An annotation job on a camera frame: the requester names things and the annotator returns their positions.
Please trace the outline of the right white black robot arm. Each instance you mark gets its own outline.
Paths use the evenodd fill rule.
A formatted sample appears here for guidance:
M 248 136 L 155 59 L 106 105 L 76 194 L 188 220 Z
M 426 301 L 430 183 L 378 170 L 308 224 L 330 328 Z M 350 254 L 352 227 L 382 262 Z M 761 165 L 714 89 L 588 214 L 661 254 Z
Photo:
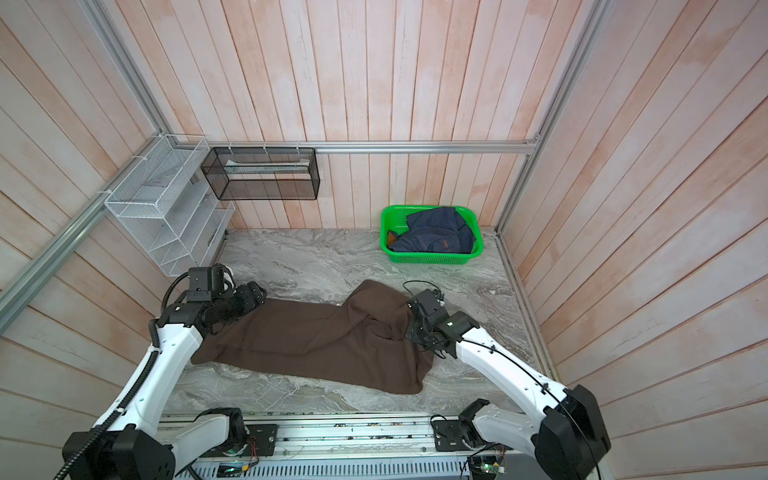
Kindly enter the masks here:
M 520 409 L 512 412 L 477 399 L 456 419 L 439 419 L 433 429 L 436 440 L 475 454 L 527 455 L 551 479 L 602 475 L 600 462 L 611 441 L 591 391 L 547 377 L 505 349 L 468 314 L 449 313 L 439 289 L 412 295 L 408 306 L 413 314 L 406 332 L 409 340 L 473 367 Z

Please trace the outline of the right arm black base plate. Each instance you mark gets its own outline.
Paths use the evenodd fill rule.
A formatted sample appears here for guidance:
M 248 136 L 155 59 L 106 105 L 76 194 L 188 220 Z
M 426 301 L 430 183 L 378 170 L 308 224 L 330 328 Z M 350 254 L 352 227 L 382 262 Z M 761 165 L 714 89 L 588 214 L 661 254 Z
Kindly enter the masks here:
M 429 425 L 432 428 L 435 448 L 439 452 L 507 449 L 506 445 L 484 440 L 469 420 L 434 415 L 429 419 Z

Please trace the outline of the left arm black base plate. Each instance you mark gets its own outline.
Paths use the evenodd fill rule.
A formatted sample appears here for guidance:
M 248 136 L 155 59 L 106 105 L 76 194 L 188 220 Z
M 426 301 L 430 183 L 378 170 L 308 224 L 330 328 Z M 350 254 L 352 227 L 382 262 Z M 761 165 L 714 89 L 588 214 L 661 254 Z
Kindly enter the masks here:
M 274 455 L 278 439 L 278 425 L 268 423 L 246 424 L 246 440 L 236 448 L 215 447 L 202 455 L 203 458 L 229 457 L 252 459 Z

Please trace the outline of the brown trousers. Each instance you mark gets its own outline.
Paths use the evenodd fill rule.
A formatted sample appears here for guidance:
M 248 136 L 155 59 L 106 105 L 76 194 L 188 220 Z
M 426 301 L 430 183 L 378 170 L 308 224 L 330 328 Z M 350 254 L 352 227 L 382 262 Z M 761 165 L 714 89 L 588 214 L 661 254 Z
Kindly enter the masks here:
M 209 335 L 191 362 L 418 394 L 434 355 L 407 339 L 411 320 L 405 294 L 365 280 L 340 305 L 268 299 Z

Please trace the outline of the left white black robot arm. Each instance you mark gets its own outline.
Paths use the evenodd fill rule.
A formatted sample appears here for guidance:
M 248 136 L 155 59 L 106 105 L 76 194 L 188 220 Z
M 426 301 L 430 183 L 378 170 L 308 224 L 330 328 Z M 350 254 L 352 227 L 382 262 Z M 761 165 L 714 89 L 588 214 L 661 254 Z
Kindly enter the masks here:
M 145 356 L 95 424 L 70 435 L 56 478 L 172 479 L 210 451 L 236 456 L 256 449 L 238 408 L 205 410 L 175 433 L 159 431 L 170 394 L 203 341 L 267 298 L 255 282 L 236 284 L 222 264 L 191 268 L 177 279 L 188 288 L 175 301 L 163 298 Z

